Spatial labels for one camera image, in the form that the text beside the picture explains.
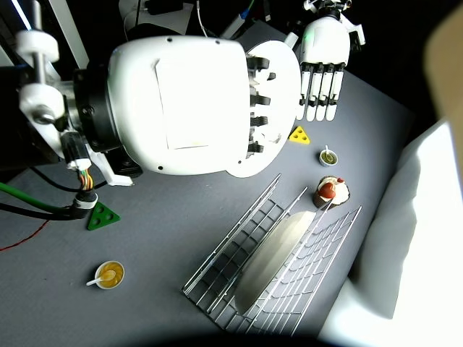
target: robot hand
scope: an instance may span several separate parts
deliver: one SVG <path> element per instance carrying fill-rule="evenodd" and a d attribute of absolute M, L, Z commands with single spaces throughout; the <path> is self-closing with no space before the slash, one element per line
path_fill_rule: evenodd
<path fill-rule="evenodd" d="M 356 33 L 357 44 L 365 44 L 362 25 L 354 26 L 340 9 L 327 10 L 323 17 L 310 23 L 302 36 L 301 63 L 301 120 L 332 121 L 341 90 L 344 68 L 351 47 L 349 33 Z"/>

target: small bowl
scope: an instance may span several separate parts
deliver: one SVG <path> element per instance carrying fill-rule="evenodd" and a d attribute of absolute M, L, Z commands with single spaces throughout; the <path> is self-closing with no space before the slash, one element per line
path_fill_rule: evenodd
<path fill-rule="evenodd" d="M 110 262 L 115 262 L 116 264 L 120 265 L 120 267 L 122 267 L 122 278 L 121 280 L 119 281 L 118 284 L 116 284 L 114 287 L 103 287 L 99 282 L 98 283 L 95 283 L 99 288 L 101 289 L 114 289 L 116 288 L 117 286 L 119 286 L 119 284 L 122 283 L 122 281 L 124 280 L 124 276 L 125 276 L 125 269 L 124 269 L 124 266 L 120 263 L 120 262 L 117 262 L 116 260 L 109 260 L 108 262 L 104 262 L 103 264 L 101 264 L 100 266 L 98 266 L 98 269 L 96 269 L 95 271 L 95 279 L 100 277 L 100 271 L 103 269 L 103 267 L 105 267 L 107 264 L 109 264 Z"/>
<path fill-rule="evenodd" d="M 323 159 L 323 155 L 326 154 L 326 153 L 327 153 L 326 150 L 322 150 L 320 152 L 320 156 L 318 157 L 318 159 L 320 160 L 320 164 L 323 165 L 323 166 L 335 166 L 339 161 L 338 155 L 335 152 L 333 152 L 332 150 L 328 150 L 328 154 L 330 154 L 334 159 L 333 163 L 329 163 L 327 161 L 324 161 L 324 159 Z"/>

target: spoon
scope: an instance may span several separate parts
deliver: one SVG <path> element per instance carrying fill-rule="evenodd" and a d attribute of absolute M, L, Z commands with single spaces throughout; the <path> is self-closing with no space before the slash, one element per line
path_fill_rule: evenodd
<path fill-rule="evenodd" d="M 330 162 L 330 163 L 333 163 L 334 158 L 333 158 L 333 156 L 331 155 L 330 150 L 328 149 L 328 145 L 325 145 L 325 150 L 326 150 L 326 151 L 325 151 L 326 160 L 327 160 L 328 162 Z"/>
<path fill-rule="evenodd" d="M 100 277 L 87 282 L 87 286 L 91 286 L 92 284 L 103 282 L 105 280 L 112 280 L 114 279 L 114 277 L 116 277 L 116 272 L 114 270 L 108 270 L 104 272 Z"/>

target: green triangle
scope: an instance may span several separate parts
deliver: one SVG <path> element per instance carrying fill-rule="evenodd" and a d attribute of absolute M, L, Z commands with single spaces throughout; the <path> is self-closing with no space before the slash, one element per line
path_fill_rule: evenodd
<path fill-rule="evenodd" d="M 121 218 L 119 215 L 114 213 L 112 210 L 108 209 L 105 205 L 101 202 L 97 202 L 95 207 L 93 208 L 92 216 L 88 221 L 88 230 L 96 230 L 107 226 L 108 224 L 112 224 L 115 222 L 120 221 Z"/>

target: yellow sauce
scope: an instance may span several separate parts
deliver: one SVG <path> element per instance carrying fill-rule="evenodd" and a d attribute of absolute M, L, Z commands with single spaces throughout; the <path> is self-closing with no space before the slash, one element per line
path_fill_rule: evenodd
<path fill-rule="evenodd" d="M 122 276 L 124 275 L 124 270 L 122 269 L 121 265 L 117 264 L 116 262 L 110 262 L 101 268 L 97 277 L 100 277 L 108 270 L 113 270 L 116 273 L 116 276 L 114 276 L 112 280 L 101 281 L 100 286 L 104 288 L 112 288 L 116 286 L 122 280 Z"/>

